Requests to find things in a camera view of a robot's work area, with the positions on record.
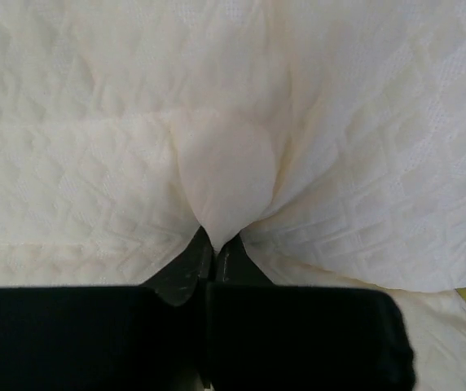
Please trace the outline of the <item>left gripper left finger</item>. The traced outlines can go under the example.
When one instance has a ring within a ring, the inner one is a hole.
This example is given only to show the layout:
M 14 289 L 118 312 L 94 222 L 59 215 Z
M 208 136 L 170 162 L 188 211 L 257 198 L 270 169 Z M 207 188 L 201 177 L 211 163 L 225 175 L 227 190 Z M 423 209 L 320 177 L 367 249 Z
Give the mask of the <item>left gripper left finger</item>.
M 116 390 L 203 390 L 204 287 L 213 249 L 204 228 L 147 281 L 114 289 L 124 306 L 118 330 L 125 348 Z

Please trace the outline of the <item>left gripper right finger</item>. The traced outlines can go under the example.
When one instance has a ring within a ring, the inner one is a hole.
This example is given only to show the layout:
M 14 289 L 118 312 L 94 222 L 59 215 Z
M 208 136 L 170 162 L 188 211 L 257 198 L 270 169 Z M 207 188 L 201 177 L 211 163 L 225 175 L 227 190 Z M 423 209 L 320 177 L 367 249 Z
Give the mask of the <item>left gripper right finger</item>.
M 214 390 L 245 389 L 254 343 L 249 295 L 272 285 L 240 238 L 227 242 L 213 261 L 206 287 L 206 367 Z

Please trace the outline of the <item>cream memory foam pillow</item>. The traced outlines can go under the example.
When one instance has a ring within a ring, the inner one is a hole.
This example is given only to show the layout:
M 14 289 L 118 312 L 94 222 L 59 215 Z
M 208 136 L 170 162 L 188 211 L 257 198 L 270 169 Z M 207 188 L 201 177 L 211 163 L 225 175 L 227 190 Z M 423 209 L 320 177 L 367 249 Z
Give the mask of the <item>cream memory foam pillow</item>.
M 139 283 L 199 227 L 380 288 L 466 390 L 466 1 L 0 1 L 0 286 Z

